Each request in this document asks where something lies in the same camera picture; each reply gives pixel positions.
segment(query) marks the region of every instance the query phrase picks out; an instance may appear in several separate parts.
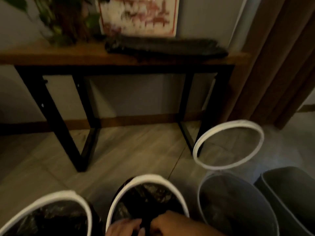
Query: table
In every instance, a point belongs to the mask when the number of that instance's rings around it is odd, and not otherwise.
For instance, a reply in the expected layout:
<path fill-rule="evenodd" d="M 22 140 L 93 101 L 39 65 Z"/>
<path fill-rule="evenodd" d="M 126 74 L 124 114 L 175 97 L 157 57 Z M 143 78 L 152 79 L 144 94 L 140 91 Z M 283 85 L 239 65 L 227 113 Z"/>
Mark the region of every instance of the table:
<path fill-rule="evenodd" d="M 192 79 L 195 73 L 217 73 L 215 85 L 198 132 L 197 139 L 213 127 L 216 116 L 236 65 L 246 64 L 250 56 L 232 53 L 222 59 L 205 59 L 179 56 L 128 56 L 110 54 L 104 43 L 78 43 L 71 47 L 52 47 L 45 40 L 0 52 L 0 64 L 14 65 L 33 99 L 47 119 L 65 152 L 78 172 L 86 171 L 89 158 L 96 144 L 100 121 L 94 114 L 84 84 L 84 76 L 120 74 L 186 74 L 179 112 L 176 121 L 190 151 L 194 142 L 185 124 L 184 114 Z M 43 75 L 72 75 L 79 97 L 91 127 L 82 153 L 77 149 L 57 107 L 50 96 Z"/>

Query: tile floor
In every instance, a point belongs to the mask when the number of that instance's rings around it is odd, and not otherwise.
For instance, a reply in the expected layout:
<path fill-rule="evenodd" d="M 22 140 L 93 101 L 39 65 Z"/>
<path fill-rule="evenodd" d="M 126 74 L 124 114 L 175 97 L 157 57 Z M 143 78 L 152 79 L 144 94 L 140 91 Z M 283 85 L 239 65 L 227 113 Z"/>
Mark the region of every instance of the tile floor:
<path fill-rule="evenodd" d="M 199 122 L 188 123 L 196 137 Z M 297 113 L 278 131 L 264 127 L 265 142 L 234 174 L 254 182 L 265 170 L 298 166 L 315 176 L 315 113 Z M 88 130 L 71 131 L 81 151 Z M 236 129 L 216 134 L 204 145 L 201 159 L 215 165 L 231 163 L 253 149 L 254 132 Z M 77 173 L 53 133 L 0 137 L 0 226 L 45 194 L 72 189 L 87 198 L 106 220 L 113 195 L 129 177 L 155 173 L 182 192 L 192 218 L 200 219 L 196 193 L 206 170 L 197 165 L 177 124 L 112 127 L 100 131 L 85 173 Z"/>

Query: curtain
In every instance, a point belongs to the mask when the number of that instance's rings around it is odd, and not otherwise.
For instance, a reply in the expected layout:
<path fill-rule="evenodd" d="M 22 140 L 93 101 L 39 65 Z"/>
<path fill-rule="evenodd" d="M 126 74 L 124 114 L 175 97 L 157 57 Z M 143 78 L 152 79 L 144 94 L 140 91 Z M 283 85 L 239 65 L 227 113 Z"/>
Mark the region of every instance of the curtain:
<path fill-rule="evenodd" d="M 262 0 L 234 69 L 219 123 L 249 119 L 283 128 L 315 87 L 315 0 Z"/>

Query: wooden baseboard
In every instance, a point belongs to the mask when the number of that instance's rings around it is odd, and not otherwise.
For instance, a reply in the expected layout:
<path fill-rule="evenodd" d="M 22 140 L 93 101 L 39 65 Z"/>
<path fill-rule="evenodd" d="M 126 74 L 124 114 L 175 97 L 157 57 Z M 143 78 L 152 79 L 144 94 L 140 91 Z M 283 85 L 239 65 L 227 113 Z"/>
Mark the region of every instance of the wooden baseboard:
<path fill-rule="evenodd" d="M 202 119 L 203 112 L 186 113 L 184 121 L 195 121 Z M 144 125 L 157 123 L 174 123 L 176 122 L 175 114 L 158 114 L 142 116 L 121 116 L 115 118 L 100 119 L 101 127 L 120 127 L 130 125 Z M 87 119 L 65 120 L 69 130 L 90 129 Z M 15 124 L 0 124 L 0 135 L 38 133 L 52 131 L 47 122 L 29 122 Z"/>
<path fill-rule="evenodd" d="M 314 112 L 315 111 L 315 104 L 306 104 L 303 105 L 297 113 L 307 113 L 307 112 Z"/>

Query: framed picture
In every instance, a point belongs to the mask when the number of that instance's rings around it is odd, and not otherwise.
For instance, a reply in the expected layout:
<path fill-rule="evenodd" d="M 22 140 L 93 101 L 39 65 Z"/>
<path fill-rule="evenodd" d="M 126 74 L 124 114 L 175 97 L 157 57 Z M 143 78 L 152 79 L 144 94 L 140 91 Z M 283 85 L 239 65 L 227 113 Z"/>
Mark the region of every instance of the framed picture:
<path fill-rule="evenodd" d="M 179 0 L 110 0 L 96 7 L 101 14 L 100 27 L 105 35 L 176 35 Z"/>

